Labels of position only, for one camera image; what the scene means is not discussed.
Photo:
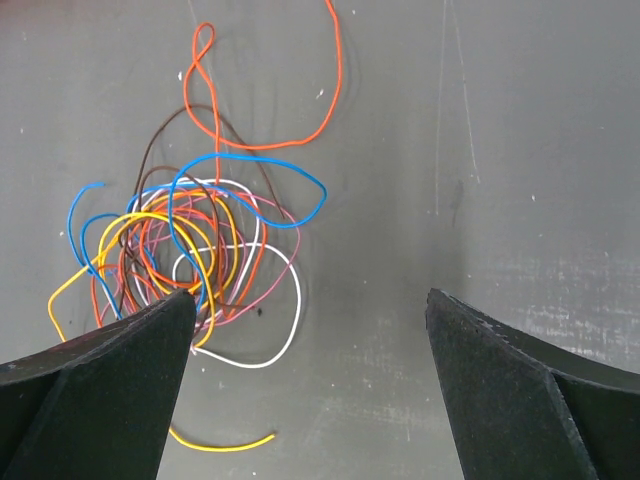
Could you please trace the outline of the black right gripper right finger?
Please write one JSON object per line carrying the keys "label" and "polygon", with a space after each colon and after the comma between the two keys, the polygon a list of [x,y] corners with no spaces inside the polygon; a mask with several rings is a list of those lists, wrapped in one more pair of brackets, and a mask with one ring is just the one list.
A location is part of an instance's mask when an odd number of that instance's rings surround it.
{"label": "black right gripper right finger", "polygon": [[433,289],[426,329],[467,479],[636,479],[639,376]]}

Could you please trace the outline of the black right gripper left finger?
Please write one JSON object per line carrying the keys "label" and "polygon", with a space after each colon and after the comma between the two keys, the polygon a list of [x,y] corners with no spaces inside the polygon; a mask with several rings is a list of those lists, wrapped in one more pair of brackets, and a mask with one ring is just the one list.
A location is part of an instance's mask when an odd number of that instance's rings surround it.
{"label": "black right gripper left finger", "polygon": [[156,478],[195,319],[181,290],[2,364],[2,478]]}

